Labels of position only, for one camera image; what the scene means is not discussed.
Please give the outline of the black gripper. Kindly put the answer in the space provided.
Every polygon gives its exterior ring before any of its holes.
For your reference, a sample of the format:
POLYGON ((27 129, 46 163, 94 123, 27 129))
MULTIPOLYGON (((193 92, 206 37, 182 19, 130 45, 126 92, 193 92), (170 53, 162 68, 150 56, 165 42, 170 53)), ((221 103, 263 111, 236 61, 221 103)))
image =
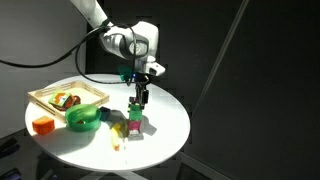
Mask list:
POLYGON ((135 84, 136 95, 135 97, 129 97, 128 108, 130 110, 131 106, 136 104, 136 100, 142 100, 142 109, 144 109, 149 98, 149 90, 147 90, 149 78, 147 75, 141 73, 134 73, 132 77, 133 83, 135 84))

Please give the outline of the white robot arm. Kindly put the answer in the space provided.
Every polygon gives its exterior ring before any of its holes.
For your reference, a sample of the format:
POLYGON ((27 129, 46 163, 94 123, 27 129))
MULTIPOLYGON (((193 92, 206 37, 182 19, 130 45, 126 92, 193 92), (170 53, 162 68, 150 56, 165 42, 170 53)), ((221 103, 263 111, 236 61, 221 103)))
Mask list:
POLYGON ((133 26, 116 25, 110 21, 97 0, 69 1, 92 28, 102 29, 98 37, 107 52, 132 61, 129 80, 136 83, 136 96, 131 97, 129 102, 138 103, 144 108, 149 96, 147 75, 160 76, 165 72, 165 68, 156 61, 158 28, 145 21, 133 26))

